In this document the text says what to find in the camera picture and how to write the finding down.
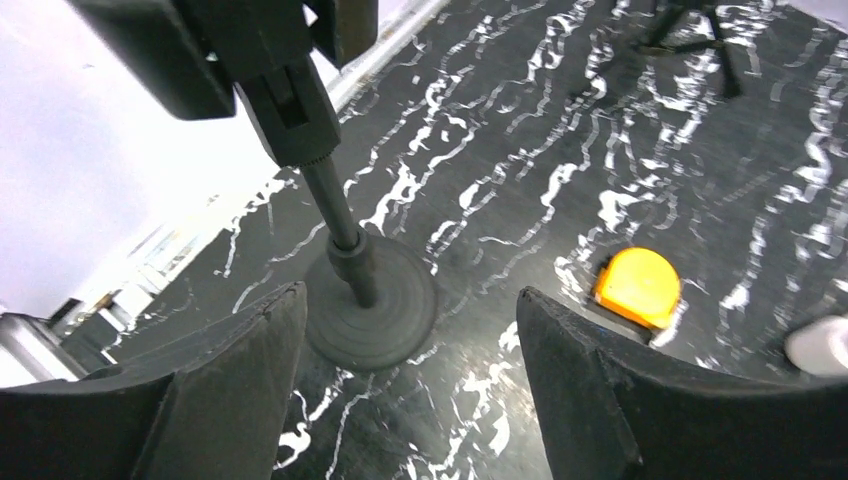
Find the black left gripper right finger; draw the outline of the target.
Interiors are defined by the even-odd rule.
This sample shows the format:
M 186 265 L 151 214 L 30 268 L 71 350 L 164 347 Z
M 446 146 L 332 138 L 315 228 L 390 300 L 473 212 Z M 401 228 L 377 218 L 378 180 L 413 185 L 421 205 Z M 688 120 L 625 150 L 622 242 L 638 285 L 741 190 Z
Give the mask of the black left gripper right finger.
M 516 321 L 556 479 L 843 479 L 847 384 L 705 369 L 524 288 Z

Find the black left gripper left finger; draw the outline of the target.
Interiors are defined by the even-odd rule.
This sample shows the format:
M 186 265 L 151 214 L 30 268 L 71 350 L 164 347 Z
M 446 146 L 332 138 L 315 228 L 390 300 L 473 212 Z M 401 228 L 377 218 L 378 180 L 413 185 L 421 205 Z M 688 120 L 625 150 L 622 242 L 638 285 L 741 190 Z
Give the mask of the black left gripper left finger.
M 268 479 L 307 323 L 307 288 L 81 380 L 1 392 L 5 479 Z

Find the black round-base mic stand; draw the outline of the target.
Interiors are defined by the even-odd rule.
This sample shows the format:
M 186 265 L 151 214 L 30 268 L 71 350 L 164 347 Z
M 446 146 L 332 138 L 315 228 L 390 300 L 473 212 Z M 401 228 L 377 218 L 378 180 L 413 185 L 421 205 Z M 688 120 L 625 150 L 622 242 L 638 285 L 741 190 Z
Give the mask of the black round-base mic stand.
M 329 236 L 305 275 L 307 338 L 325 359 L 375 371 L 409 359 L 437 316 L 435 282 L 403 243 L 350 212 L 332 155 L 340 124 L 312 60 L 344 67 L 377 41 L 374 1 L 77 1 L 74 9 L 172 116 L 243 105 L 269 157 L 303 176 Z

